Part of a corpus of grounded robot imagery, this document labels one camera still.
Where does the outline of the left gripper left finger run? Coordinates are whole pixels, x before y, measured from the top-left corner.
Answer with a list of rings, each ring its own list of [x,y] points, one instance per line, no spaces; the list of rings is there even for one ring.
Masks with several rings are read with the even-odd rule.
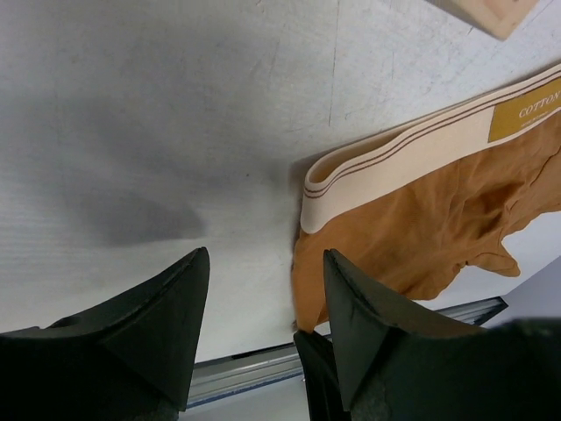
[[[177,419],[208,288],[209,253],[197,248],[92,308],[3,333],[2,419]]]

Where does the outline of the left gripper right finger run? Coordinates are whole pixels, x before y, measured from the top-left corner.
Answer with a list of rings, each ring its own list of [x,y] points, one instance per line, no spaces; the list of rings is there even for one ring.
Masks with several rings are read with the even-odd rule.
[[[428,310],[323,255],[332,381],[310,366],[314,420],[557,420],[560,322],[484,329]]]

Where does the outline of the brown underwear cream waistband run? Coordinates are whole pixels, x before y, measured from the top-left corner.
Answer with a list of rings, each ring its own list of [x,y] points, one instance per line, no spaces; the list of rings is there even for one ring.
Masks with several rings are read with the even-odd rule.
[[[503,239],[560,209],[560,68],[334,150],[303,181],[292,287],[297,326],[329,318],[323,253],[337,249],[412,300],[460,270],[520,273]]]

